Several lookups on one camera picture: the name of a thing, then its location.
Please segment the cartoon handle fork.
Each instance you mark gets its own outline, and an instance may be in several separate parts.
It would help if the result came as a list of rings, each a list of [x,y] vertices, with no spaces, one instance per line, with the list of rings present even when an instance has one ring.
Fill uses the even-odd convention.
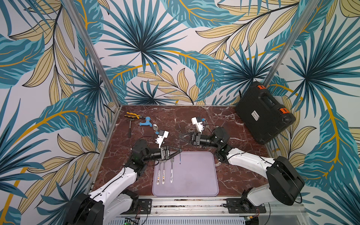
[[[160,184],[160,177],[161,177],[161,164],[162,164],[162,161],[159,162],[159,168],[158,168],[158,171],[157,171],[157,180],[156,180],[156,185],[159,185]]]

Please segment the cartoon handle spoon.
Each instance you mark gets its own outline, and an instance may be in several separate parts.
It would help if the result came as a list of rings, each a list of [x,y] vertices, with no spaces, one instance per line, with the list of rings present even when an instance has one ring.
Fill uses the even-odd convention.
[[[163,171],[162,171],[162,185],[165,184],[166,181],[166,162],[163,162]]]

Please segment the white handle fork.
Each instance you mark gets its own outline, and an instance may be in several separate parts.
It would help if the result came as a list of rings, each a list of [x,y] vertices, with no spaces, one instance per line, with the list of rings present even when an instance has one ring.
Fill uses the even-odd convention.
[[[170,161],[171,161],[170,183],[173,183],[173,163],[174,163],[174,158],[171,158]]]

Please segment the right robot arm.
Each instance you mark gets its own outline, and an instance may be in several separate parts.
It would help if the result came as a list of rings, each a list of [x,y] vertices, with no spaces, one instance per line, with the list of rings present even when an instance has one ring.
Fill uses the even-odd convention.
[[[232,147],[228,144],[230,136],[223,127],[215,128],[211,135],[193,131],[180,134],[179,138],[194,146],[212,147],[219,162],[245,168],[267,179],[267,184],[243,192],[240,206],[246,212],[273,201],[291,206],[302,197],[305,182],[288,159],[262,157]]]

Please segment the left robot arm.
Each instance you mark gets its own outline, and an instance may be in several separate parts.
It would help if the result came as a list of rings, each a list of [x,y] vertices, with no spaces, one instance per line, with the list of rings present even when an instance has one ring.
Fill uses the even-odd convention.
[[[131,148],[131,155],[123,169],[109,182],[89,194],[79,194],[67,207],[64,225],[106,225],[116,216],[127,212],[137,195],[126,188],[145,172],[150,161],[170,160],[182,149],[174,147],[150,148],[139,139]]]

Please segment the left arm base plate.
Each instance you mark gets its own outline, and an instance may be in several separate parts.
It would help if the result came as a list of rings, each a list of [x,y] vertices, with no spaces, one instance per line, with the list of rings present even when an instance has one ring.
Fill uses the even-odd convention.
[[[138,199],[121,215],[147,215],[152,212],[152,199]]]

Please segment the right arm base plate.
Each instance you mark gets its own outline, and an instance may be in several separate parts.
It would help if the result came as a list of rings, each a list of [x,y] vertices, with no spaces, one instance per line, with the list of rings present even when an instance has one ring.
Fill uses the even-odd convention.
[[[254,206],[247,200],[240,198],[227,198],[223,207],[228,209],[229,214],[262,214],[266,213],[264,205]]]

